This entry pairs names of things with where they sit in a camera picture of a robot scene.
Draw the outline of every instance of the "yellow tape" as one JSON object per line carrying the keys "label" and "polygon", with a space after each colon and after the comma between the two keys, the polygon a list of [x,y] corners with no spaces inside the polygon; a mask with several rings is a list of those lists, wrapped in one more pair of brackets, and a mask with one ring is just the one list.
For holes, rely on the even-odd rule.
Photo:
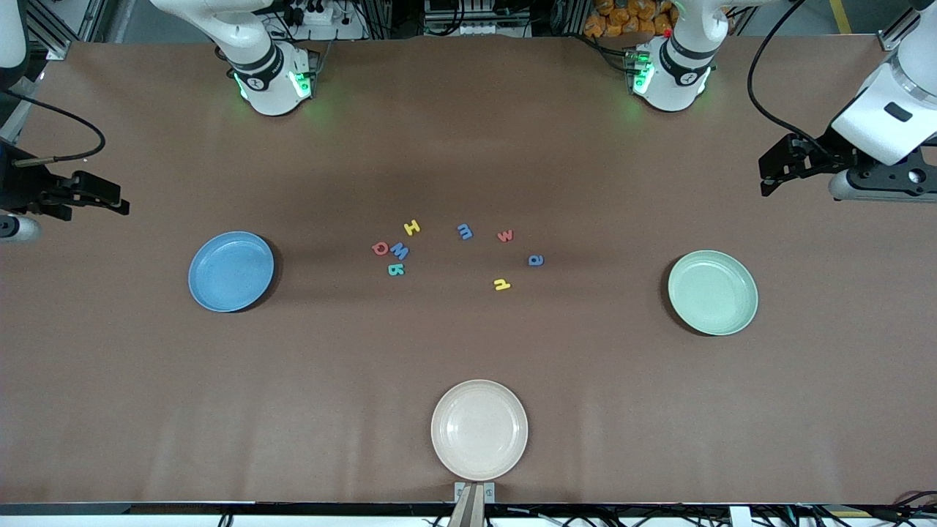
{"label": "yellow tape", "polygon": [[836,27],[840,29],[840,34],[851,35],[853,28],[849,25],[849,18],[846,17],[846,9],[842,6],[842,0],[829,0],[829,6],[833,9],[833,18],[836,19]]}

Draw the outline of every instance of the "white plate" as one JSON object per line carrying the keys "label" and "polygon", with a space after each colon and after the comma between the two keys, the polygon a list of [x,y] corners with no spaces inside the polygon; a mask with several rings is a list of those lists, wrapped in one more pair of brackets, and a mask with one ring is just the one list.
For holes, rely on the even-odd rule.
{"label": "white plate", "polygon": [[465,381],[439,400],[430,435],[436,455],[453,474],[488,481],[506,474],[524,454],[527,414],[501,384]]}
{"label": "white plate", "polygon": [[749,270],[717,250],[697,250],[679,259],[667,292],[680,318],[709,335],[741,331],[758,310],[758,288]]}

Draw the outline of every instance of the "table surface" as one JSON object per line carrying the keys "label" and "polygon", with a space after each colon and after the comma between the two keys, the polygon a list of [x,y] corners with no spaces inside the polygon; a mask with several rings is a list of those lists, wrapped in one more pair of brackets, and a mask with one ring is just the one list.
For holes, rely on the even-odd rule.
{"label": "table surface", "polygon": [[[317,99],[278,118],[210,46],[76,45],[40,96],[108,146],[58,170],[120,184],[132,212],[43,219],[40,242],[0,248],[2,500],[447,499],[430,417],[473,378],[528,412],[501,501],[935,487],[937,207],[834,203],[826,177],[762,198],[757,159],[783,130],[746,99],[759,42],[729,38],[674,114],[570,39],[339,43]],[[756,89],[819,133],[881,58],[874,38],[778,38]],[[22,147],[92,140],[34,111]],[[370,248],[412,218],[391,278]],[[216,314],[186,272],[231,230],[269,239],[281,274]],[[757,280],[741,333],[668,308],[669,266],[701,248]]]}

